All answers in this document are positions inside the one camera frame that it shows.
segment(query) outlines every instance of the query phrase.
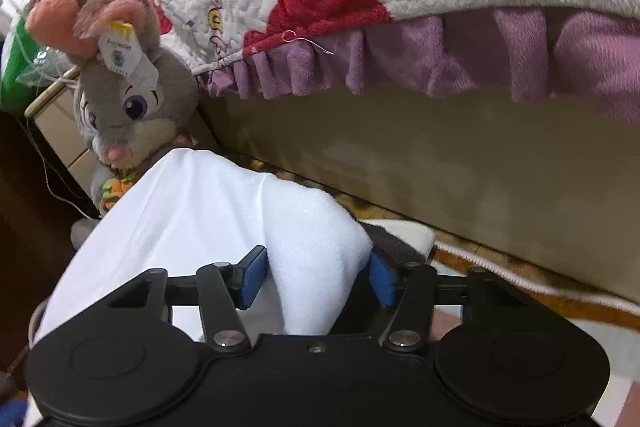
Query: hang tag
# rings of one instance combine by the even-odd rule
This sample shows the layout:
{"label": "hang tag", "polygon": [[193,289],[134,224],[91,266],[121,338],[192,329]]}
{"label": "hang tag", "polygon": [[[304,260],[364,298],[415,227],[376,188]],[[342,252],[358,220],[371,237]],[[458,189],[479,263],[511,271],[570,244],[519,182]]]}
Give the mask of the hang tag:
{"label": "hang tag", "polygon": [[158,70],[143,53],[136,31],[129,23],[111,21],[98,39],[104,65],[126,77],[133,86],[154,89]]}

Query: stuffed rabbit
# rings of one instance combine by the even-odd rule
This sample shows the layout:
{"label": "stuffed rabbit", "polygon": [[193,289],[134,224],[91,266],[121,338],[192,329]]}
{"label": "stuffed rabbit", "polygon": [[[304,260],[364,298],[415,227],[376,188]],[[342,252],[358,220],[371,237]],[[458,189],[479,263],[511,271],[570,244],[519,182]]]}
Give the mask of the stuffed rabbit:
{"label": "stuffed rabbit", "polygon": [[[133,26],[142,52],[158,70],[154,88],[134,85],[106,67],[98,38],[115,21]],[[26,29],[41,44],[66,52],[81,68],[74,116],[100,160],[91,197],[101,214],[169,150],[191,145],[182,131],[196,110],[198,86],[188,68],[160,46],[151,0],[31,0]],[[95,224],[75,224],[76,248]]]}

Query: purple ruffle trim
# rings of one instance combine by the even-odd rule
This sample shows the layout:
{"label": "purple ruffle trim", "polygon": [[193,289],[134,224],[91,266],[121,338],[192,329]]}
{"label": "purple ruffle trim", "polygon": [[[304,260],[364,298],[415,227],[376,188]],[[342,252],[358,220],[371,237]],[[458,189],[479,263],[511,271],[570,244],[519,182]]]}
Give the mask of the purple ruffle trim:
{"label": "purple ruffle trim", "polygon": [[506,86],[513,100],[580,96],[613,118],[640,121],[640,21],[587,10],[480,9],[369,26],[249,55],[200,76],[209,96],[361,93],[395,82],[443,97]]}

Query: clear plastic bag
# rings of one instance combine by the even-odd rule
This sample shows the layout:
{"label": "clear plastic bag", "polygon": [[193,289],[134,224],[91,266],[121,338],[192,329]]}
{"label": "clear plastic bag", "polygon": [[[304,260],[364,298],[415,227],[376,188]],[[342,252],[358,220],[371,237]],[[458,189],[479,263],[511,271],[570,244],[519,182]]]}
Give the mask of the clear plastic bag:
{"label": "clear plastic bag", "polygon": [[73,64],[66,58],[66,54],[54,48],[42,48],[33,58],[33,64],[29,64],[17,77],[17,81],[25,86],[43,87],[52,82],[43,76],[43,73],[58,78],[65,74]]}

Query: pink nose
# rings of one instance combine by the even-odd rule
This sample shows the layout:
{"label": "pink nose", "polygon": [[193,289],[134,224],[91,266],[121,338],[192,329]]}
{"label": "pink nose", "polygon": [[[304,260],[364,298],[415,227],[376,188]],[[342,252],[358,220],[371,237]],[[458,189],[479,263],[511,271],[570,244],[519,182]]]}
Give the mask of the pink nose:
{"label": "pink nose", "polygon": [[107,158],[112,162],[122,160],[126,157],[127,150],[122,145],[114,145],[113,147],[109,147],[109,150],[107,151]]}

